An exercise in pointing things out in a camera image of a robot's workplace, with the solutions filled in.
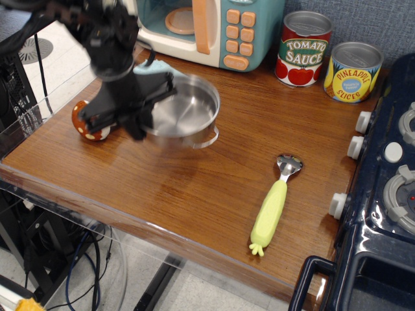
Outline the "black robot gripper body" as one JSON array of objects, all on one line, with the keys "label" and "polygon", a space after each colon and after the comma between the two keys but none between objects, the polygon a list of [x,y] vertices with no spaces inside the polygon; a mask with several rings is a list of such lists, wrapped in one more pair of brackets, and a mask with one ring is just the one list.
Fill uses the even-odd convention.
[{"label": "black robot gripper body", "polygon": [[119,80],[104,81],[97,96],[81,110],[78,117],[87,129],[97,132],[107,126],[119,125],[121,115],[138,117],[139,110],[177,93],[172,73],[137,75],[129,72]]}]

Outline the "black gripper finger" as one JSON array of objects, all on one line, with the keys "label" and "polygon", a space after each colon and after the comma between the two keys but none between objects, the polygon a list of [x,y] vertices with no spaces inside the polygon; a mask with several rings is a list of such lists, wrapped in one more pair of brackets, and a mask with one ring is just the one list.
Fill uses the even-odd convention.
[{"label": "black gripper finger", "polygon": [[153,104],[144,105],[138,113],[137,122],[140,128],[153,128],[154,121],[152,116]]},{"label": "black gripper finger", "polygon": [[146,133],[139,126],[139,121],[134,115],[121,115],[118,117],[119,125],[124,128],[131,138],[135,141],[142,141]]}]

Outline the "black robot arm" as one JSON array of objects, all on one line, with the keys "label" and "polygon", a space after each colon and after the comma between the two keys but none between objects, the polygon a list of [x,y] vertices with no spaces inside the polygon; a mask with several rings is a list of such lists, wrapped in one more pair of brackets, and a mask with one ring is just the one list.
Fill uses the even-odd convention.
[{"label": "black robot arm", "polygon": [[1,44],[1,55],[19,50],[26,39],[49,22],[65,25],[85,48],[95,76],[102,82],[97,96],[73,117],[82,135],[118,125],[135,140],[155,135],[152,111],[174,94],[170,72],[134,72],[137,16],[120,1],[2,1],[1,6],[30,14],[29,20]]}]

